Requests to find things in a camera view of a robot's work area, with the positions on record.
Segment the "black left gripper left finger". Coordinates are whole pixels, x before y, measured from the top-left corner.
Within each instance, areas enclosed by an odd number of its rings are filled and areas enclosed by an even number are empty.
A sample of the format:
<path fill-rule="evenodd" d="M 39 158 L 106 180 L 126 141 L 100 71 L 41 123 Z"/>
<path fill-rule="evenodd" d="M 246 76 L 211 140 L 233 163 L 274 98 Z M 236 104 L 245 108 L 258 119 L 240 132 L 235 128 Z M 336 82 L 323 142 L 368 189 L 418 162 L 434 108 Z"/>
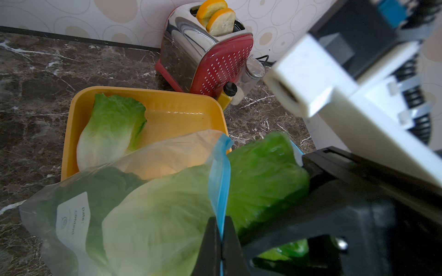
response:
<path fill-rule="evenodd" d="M 215 217 L 210 217 L 191 276 L 220 276 L 222 243 Z"/>

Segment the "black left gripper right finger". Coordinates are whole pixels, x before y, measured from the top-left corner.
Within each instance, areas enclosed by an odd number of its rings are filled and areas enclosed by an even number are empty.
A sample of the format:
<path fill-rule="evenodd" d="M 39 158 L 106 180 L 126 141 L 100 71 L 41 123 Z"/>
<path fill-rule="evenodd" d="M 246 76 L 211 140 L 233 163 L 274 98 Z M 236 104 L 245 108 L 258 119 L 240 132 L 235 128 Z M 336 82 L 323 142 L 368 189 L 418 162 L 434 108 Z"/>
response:
<path fill-rule="evenodd" d="M 226 216 L 221 243 L 221 276 L 250 276 L 233 220 Z"/>

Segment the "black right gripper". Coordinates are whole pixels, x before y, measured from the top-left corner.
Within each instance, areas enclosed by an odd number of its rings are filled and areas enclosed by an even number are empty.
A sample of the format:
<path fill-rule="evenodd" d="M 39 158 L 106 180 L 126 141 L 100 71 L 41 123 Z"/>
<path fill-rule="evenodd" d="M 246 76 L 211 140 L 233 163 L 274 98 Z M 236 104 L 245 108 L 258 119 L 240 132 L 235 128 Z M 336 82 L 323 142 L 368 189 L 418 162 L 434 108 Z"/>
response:
<path fill-rule="evenodd" d="M 440 187 L 336 147 L 302 159 L 308 196 L 241 238 L 252 275 L 441 275 Z"/>

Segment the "chinese cabbage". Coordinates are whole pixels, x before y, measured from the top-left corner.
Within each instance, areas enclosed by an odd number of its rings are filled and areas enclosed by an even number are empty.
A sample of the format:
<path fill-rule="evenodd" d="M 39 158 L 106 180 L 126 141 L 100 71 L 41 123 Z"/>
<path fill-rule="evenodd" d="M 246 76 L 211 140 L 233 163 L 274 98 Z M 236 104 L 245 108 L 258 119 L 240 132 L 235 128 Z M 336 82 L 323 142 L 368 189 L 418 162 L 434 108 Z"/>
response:
<path fill-rule="evenodd" d="M 143 181 L 115 167 L 82 172 L 36 203 L 46 229 L 76 256 L 79 276 L 109 276 L 102 222 Z"/>
<path fill-rule="evenodd" d="M 133 98 L 96 94 L 90 120 L 77 144 L 79 171 L 135 151 L 147 123 L 145 111 L 145 106 Z"/>
<path fill-rule="evenodd" d="M 102 231 L 114 275 L 190 275 L 217 213 L 209 193 L 221 175 L 230 175 L 227 215 L 239 235 L 307 195 L 309 175 L 286 135 L 271 133 L 231 153 L 228 147 L 221 142 L 207 163 L 143 184 L 108 214 Z"/>

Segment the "clear zipper bag blue seal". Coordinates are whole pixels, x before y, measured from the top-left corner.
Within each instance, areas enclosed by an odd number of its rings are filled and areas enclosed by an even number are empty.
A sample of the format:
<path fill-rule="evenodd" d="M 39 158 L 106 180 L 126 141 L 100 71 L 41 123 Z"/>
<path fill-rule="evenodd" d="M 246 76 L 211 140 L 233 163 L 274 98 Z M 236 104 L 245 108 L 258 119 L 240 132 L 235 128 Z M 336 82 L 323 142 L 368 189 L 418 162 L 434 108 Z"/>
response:
<path fill-rule="evenodd" d="M 232 145 L 213 130 L 151 144 L 45 187 L 21 220 L 55 276 L 188 276 L 211 217 L 243 235 L 307 196 L 287 135 Z"/>

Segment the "yellow rectangular tray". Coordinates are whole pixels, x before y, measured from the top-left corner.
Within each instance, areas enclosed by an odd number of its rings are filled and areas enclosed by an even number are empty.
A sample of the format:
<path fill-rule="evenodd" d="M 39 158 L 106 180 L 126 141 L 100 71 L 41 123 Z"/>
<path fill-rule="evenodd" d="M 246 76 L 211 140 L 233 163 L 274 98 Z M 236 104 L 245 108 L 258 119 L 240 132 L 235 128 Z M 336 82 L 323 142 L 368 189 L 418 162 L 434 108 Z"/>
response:
<path fill-rule="evenodd" d="M 64 139 L 62 180 L 79 171 L 77 144 L 89 122 L 96 94 L 130 97 L 145 106 L 147 124 L 141 134 L 140 147 L 207 129 L 228 133 L 221 106 L 209 96 L 152 89 L 92 86 L 78 92 L 71 101 Z"/>

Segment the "yellow spice bottle black cap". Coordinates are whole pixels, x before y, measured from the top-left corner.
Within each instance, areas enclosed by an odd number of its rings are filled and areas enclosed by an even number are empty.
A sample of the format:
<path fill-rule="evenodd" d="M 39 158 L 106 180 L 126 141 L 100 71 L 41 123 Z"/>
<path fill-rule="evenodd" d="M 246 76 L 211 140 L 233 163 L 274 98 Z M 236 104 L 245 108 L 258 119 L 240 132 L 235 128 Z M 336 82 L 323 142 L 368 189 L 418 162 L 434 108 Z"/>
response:
<path fill-rule="evenodd" d="M 233 100 L 234 96 L 237 94 L 238 88 L 236 84 L 233 82 L 227 82 L 222 89 L 221 94 L 218 96 L 217 101 L 220 104 L 222 110 L 226 110 L 226 108 L 230 105 L 230 102 Z"/>

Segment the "clear glass salt jar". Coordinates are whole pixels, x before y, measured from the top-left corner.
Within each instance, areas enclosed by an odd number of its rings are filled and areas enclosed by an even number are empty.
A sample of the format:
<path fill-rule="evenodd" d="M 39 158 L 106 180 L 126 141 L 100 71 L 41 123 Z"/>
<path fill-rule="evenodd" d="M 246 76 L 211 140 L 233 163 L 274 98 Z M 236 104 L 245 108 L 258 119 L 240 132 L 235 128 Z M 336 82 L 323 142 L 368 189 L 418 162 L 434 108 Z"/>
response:
<path fill-rule="evenodd" d="M 252 91 L 264 75 L 265 67 L 262 63 L 254 57 L 249 57 L 239 79 L 236 81 L 238 91 L 230 104 L 238 105 Z"/>

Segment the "red chrome toaster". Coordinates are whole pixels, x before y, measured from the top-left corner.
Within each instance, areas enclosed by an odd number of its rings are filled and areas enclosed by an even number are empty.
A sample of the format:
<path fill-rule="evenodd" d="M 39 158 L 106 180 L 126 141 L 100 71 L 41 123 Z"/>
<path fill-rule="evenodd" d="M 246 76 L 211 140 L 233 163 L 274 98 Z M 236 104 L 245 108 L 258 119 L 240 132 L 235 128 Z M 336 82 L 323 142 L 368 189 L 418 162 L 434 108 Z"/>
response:
<path fill-rule="evenodd" d="M 175 8 L 164 28 L 155 69 L 177 92 L 217 98 L 239 79 L 253 49 L 253 34 L 236 20 L 233 32 L 215 37 L 197 20 L 200 2 Z"/>

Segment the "pale toast slice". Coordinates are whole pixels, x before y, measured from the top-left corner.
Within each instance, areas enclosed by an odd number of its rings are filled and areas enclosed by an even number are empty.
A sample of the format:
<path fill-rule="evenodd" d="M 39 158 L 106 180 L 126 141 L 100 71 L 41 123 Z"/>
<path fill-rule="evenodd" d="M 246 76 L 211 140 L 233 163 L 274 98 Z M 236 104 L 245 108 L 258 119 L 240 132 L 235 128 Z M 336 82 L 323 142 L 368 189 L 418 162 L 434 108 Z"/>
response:
<path fill-rule="evenodd" d="M 216 11 L 210 18 L 206 30 L 212 36 L 224 36 L 233 33 L 236 13 L 230 8 Z"/>

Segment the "yellow toast slice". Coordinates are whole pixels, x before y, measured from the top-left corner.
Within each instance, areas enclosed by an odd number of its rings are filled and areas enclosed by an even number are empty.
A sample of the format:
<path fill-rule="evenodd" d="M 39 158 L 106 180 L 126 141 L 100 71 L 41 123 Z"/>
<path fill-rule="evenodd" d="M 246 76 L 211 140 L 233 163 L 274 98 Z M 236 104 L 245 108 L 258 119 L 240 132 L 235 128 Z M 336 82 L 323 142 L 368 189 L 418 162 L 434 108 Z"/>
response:
<path fill-rule="evenodd" d="M 196 18 L 202 26 L 206 27 L 211 17 L 225 8 L 228 8 L 225 0 L 207 0 L 199 7 Z"/>

